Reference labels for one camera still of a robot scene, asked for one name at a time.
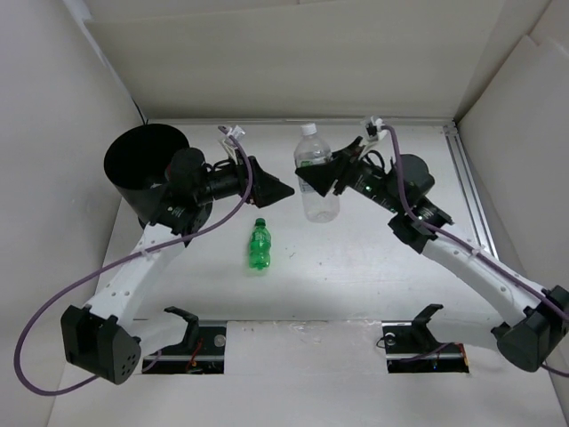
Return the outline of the clear bottle blue green label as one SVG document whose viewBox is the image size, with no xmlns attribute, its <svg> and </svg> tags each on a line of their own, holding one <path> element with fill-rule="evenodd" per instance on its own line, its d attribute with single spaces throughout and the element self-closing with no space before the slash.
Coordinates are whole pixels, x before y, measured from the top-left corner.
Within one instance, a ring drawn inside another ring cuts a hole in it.
<svg viewBox="0 0 569 427">
<path fill-rule="evenodd" d="M 301 126 L 301 140 L 293 153 L 301 199 L 306 218 L 314 223 L 333 221 L 340 212 L 340 200 L 333 194 L 329 144 L 321 137 L 317 125 Z"/>
</svg>

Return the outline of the green plastic soda bottle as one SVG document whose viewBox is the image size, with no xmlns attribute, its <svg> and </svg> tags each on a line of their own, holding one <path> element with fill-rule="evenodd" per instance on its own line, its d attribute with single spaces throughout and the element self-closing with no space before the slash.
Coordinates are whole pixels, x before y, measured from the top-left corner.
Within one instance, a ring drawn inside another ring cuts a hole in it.
<svg viewBox="0 0 569 427">
<path fill-rule="evenodd" d="M 270 266 L 272 237 L 263 218 L 257 218 L 248 244 L 248 264 L 250 269 L 265 270 Z"/>
</svg>

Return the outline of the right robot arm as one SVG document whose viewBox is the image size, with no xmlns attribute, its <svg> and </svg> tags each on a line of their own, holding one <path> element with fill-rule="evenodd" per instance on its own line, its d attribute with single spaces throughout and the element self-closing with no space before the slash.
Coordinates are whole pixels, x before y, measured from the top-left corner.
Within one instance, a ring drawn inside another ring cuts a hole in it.
<svg viewBox="0 0 569 427">
<path fill-rule="evenodd" d="M 452 217 L 427 197 L 435 179 L 424 160 L 404 154 L 393 137 L 389 166 L 368 158 L 362 138 L 318 160 L 298 160 L 295 173 L 320 196 L 352 189 L 393 214 L 389 227 L 414 252 L 450 271 L 494 309 L 486 318 L 455 318 L 431 303 L 409 323 L 418 347 L 409 360 L 464 342 L 499 352 L 510 364 L 535 372 L 568 333 L 568 292 L 547 289 L 507 267 L 461 236 Z"/>
</svg>

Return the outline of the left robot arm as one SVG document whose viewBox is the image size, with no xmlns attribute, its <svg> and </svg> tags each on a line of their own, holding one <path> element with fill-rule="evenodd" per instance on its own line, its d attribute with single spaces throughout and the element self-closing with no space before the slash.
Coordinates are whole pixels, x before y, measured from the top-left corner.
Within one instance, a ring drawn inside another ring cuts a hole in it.
<svg viewBox="0 0 569 427">
<path fill-rule="evenodd" d="M 205 234 L 213 201 L 238 195 L 262 208 L 294 193 L 242 154 L 214 170 L 200 149 L 181 149 L 164 175 L 162 197 L 136 248 L 101 291 L 81 308 L 69 306 L 60 321 L 68 363 L 113 384 L 124 383 L 147 355 L 168 347 L 185 353 L 198 345 L 198 317 L 184 309 L 167 307 L 142 326 L 134 319 L 168 264 Z"/>
</svg>

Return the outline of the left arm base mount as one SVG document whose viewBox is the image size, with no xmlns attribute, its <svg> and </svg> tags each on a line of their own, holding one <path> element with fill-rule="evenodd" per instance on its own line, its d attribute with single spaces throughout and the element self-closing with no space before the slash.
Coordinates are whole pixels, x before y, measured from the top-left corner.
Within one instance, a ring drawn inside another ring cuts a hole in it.
<svg viewBox="0 0 569 427">
<path fill-rule="evenodd" d="M 145 375 L 222 375 L 227 323 L 201 322 L 197 315 L 173 306 L 164 309 L 164 313 L 182 321 L 184 335 L 146 355 L 141 372 Z"/>
</svg>

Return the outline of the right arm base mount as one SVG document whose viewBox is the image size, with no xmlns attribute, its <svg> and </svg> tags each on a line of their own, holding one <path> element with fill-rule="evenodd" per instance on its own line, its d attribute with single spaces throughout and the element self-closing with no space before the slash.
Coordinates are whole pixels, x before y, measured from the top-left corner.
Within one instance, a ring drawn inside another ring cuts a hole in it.
<svg viewBox="0 0 569 427">
<path fill-rule="evenodd" d="M 461 343 L 439 342 L 428 330 L 442 304 L 430 304 L 411 320 L 381 321 L 381 337 L 375 346 L 384 350 L 389 374 L 469 373 Z"/>
</svg>

